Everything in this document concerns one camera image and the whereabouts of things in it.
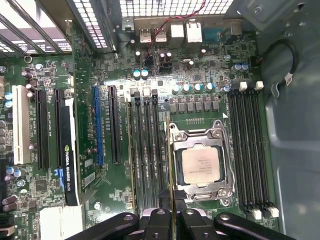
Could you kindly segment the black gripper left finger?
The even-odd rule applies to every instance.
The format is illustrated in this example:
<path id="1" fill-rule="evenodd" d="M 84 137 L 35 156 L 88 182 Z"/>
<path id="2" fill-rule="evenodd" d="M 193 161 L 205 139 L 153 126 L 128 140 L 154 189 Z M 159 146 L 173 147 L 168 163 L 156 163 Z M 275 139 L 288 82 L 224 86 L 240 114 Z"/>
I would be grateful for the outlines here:
<path id="1" fill-rule="evenodd" d="M 142 211 L 142 216 L 122 212 L 71 237 L 69 240 L 171 240 L 172 199 L 169 190 L 158 195 L 159 207 Z"/>

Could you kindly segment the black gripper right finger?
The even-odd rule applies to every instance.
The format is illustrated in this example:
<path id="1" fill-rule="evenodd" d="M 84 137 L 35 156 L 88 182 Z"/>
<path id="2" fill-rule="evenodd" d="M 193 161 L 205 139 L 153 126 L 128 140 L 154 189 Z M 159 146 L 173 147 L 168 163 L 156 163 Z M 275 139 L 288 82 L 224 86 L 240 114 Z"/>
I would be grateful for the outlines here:
<path id="1" fill-rule="evenodd" d="M 210 219 L 203 209 L 188 207 L 185 191 L 175 192 L 175 211 L 181 240 L 291 240 L 292 237 L 261 225 L 251 217 L 223 211 Z"/>

